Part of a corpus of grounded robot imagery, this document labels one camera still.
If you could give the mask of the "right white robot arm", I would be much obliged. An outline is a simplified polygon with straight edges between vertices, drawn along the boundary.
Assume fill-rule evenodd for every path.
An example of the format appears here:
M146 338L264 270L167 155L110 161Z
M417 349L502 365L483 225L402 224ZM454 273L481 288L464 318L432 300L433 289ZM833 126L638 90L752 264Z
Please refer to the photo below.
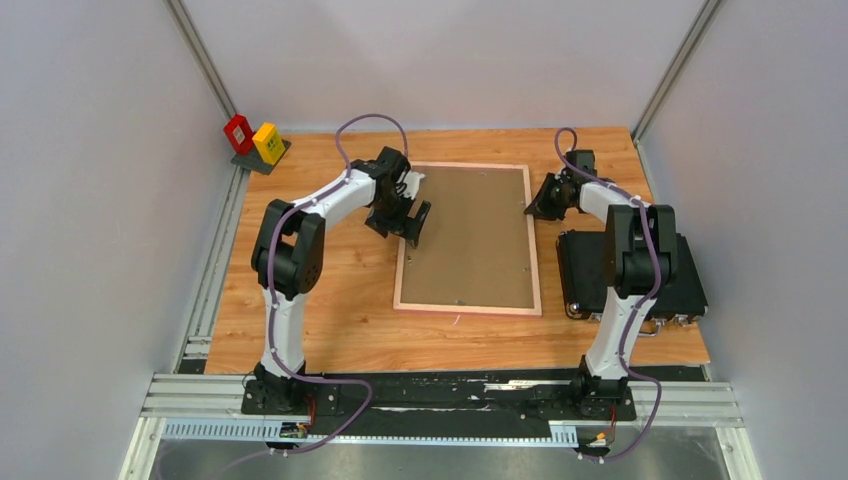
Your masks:
M561 159L563 170L546 176L525 211L553 221L575 208L604 223L606 300L598 333L567 395L577 415L602 419L625 403L641 325L676 274L676 216L669 205L645 203L599 178L590 150L568 151Z

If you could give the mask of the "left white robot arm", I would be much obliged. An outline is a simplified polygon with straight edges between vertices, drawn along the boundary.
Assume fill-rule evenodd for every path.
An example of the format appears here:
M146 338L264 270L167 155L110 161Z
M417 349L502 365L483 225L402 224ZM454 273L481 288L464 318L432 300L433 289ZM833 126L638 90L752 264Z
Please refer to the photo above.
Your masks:
M431 204L416 200L424 176L407 156L385 147L374 160L355 160L331 183L293 202L266 207L251 254L265 301L265 343L253 380L245 387L247 414L290 414L306 401L304 374L305 303L321 277L327 232L351 213L366 208L365 224L382 237L419 244Z

